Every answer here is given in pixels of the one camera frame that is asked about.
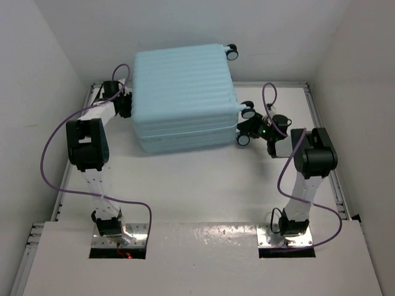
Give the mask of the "light blue suitcase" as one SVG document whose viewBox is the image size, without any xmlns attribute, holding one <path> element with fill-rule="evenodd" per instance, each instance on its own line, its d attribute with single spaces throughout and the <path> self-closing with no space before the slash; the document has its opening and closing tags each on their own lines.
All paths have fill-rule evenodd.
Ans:
<svg viewBox="0 0 395 296">
<path fill-rule="evenodd" d="M 136 137 L 150 154 L 231 143 L 238 103 L 227 46 L 205 44 L 139 52 L 133 65 Z"/>
</svg>

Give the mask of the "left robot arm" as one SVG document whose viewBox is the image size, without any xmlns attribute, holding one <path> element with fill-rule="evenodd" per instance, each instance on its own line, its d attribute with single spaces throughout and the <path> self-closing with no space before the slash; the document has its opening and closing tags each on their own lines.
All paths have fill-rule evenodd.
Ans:
<svg viewBox="0 0 395 296">
<path fill-rule="evenodd" d="M 117 115 L 131 117 L 131 100 L 124 80 L 105 81 L 84 115 L 66 123 L 70 163 L 82 173 L 93 196 L 91 218 L 100 236 L 118 243 L 126 238 L 126 224 L 120 206 L 105 198 L 110 157 L 105 126 Z"/>
</svg>

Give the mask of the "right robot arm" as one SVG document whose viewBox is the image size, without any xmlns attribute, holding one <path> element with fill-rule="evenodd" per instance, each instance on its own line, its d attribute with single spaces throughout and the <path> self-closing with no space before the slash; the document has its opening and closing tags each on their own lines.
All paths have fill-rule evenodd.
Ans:
<svg viewBox="0 0 395 296">
<path fill-rule="evenodd" d="M 281 192 L 289 198 L 278 221 L 276 233 L 282 236 L 306 233 L 317 189 L 338 164 L 336 150 L 325 128 L 288 129 L 291 123 L 284 115 L 269 118 L 257 113 L 237 125 L 236 137 L 241 146 L 248 145 L 251 139 L 262 138 L 272 158 L 286 158 L 286 165 L 294 164 L 297 176 L 293 192 Z"/>
</svg>

